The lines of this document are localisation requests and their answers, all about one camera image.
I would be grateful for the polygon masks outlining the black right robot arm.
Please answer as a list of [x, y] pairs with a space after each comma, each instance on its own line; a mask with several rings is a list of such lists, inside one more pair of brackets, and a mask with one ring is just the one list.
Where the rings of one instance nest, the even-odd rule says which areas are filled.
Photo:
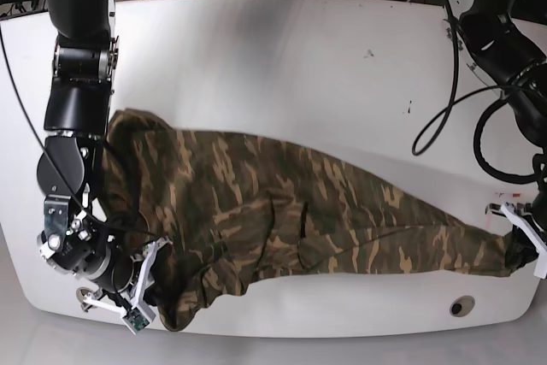
[[42, 257], [117, 307], [154, 306], [163, 246], [144, 227], [135, 169], [107, 140], [118, 45], [114, 0], [48, 0], [57, 31], [38, 185]]

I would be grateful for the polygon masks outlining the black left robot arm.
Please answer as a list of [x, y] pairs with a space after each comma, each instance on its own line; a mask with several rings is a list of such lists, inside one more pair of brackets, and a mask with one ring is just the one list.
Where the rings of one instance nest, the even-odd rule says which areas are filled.
[[[511, 185], [535, 184], [538, 194], [530, 203], [491, 205], [510, 221], [512, 231], [505, 251], [511, 272], [530, 262], [536, 276], [546, 275], [546, 55], [512, 20], [516, 0], [444, 0], [455, 51], [465, 50], [471, 71], [497, 100], [481, 114], [473, 132], [473, 155], [493, 179]], [[529, 174], [510, 174], [494, 168], [482, 153], [487, 121], [509, 106], [523, 137], [540, 149], [532, 157]]]

